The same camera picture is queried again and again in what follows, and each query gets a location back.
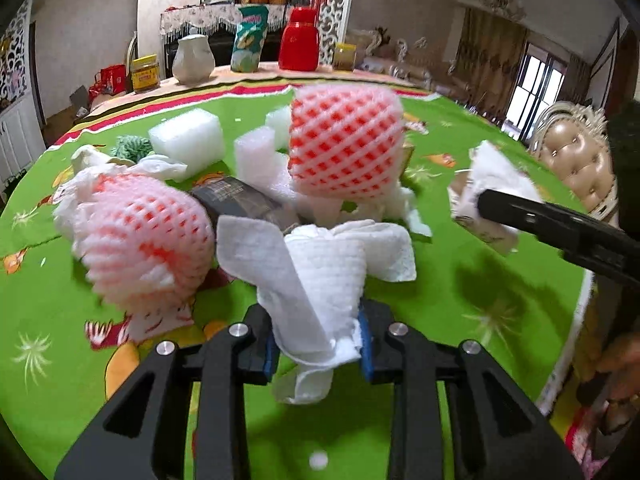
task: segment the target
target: table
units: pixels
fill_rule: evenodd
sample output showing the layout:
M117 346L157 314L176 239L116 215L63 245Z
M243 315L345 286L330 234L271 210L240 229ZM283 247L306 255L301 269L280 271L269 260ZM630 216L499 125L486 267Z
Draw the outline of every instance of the table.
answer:
M146 135L162 120L199 106L219 115L227 148L224 161L207 172L232 173L233 140L261 126L270 110L288 104L293 86L319 78L389 85L401 96L405 111L425 121L429 129L427 135L408 135L415 145L408 184L416 192L423 220L433 230L432 243L414 242L415 282L369 278L366 295L390 304L396 319L433 340L453 345L470 337L482 340L527 395L550 409L582 322L590 274L561 260L556 250L528 234L520 235L517 252L498 255L451 220L446 188L456 170L468 168L468 150L489 139L530 174L546 199L582 210L569 190L493 125L447 98L403 82L325 68L299 74L263 66L260 73L246 77L233 75L228 68L216 70L218 78L206 86L188 89L169 81L155 93L102 104L61 144L42 155L0 217L5 269L0 270L0 412L41 471L52 478L59 460L104 402L105 368L114 347L92 350L85 323L112 321L117 326L123 321L121 311L102 304L91 292L84 268L52 224L46 197L64 178L71 154L82 144L107 150L120 135ZM443 153L454 158L453 168L423 158ZM188 189L196 178L179 187ZM254 302L255 289L234 281L198 293L193 319L200 328L211 320L234 322ZM151 345L146 342L141 351ZM315 406L276 404L268 388L257 386L247 387L245 396L254 478L385 478L392 389L368 386L357 364L337 370L328 398ZM194 399L190 434L195 406ZM324 471L308 466L316 450L328 454ZM191 478L189 449L187 457L186 478ZM445 467L451 478L450 453Z

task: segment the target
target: foam fruit net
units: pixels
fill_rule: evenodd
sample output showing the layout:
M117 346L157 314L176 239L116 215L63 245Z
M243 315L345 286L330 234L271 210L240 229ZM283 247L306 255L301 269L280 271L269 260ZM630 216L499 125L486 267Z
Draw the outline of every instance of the foam fruit net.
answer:
M140 174L101 175L93 199L79 252L94 292L129 313L182 306L214 254L202 206Z
M297 191L345 200L384 195L398 179L402 105L373 85L297 90L291 104L289 173Z

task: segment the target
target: white foam block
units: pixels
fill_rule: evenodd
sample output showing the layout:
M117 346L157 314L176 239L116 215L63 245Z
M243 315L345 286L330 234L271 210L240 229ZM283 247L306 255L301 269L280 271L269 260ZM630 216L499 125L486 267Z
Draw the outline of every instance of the white foam block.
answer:
M187 165L185 178L201 172L225 156L220 120L201 108L151 128L149 138L156 153Z
M289 157L275 151L274 131L262 126L234 141L236 175L265 195L282 204L290 204L296 212L322 227L337 224L342 199L307 196L291 186L287 169Z
M275 132L276 150L289 147L289 128L291 126L291 107L285 106L269 112L264 121L265 126Z
M238 179L252 186L251 182L273 178L276 172L274 136L272 128L261 126L234 141Z

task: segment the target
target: glass jar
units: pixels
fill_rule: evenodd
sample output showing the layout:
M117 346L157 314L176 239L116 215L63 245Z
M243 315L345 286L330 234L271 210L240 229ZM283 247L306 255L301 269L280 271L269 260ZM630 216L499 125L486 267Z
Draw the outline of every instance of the glass jar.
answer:
M158 56L140 57L131 63L131 81L136 94L160 86L160 65Z
M356 46L350 43L336 43L333 65L334 70L353 71L356 66Z

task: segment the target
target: metal screw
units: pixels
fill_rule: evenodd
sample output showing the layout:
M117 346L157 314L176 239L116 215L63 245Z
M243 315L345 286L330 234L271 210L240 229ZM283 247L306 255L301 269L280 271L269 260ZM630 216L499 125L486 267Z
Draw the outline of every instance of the metal screw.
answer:
M234 323L229 327L229 333L233 337L242 337L249 333L249 327L244 323Z
M409 327L404 323L395 322L389 325L389 332L391 332L392 335L403 336L409 333Z
M175 350L175 343L173 343L172 341L161 341L158 343L158 346L156 346L156 352L158 352L160 355L169 355L174 353Z
M462 343L462 349L467 354L476 355L480 353L480 351L482 350L482 346L478 341L474 341L473 339L467 339L465 342Z

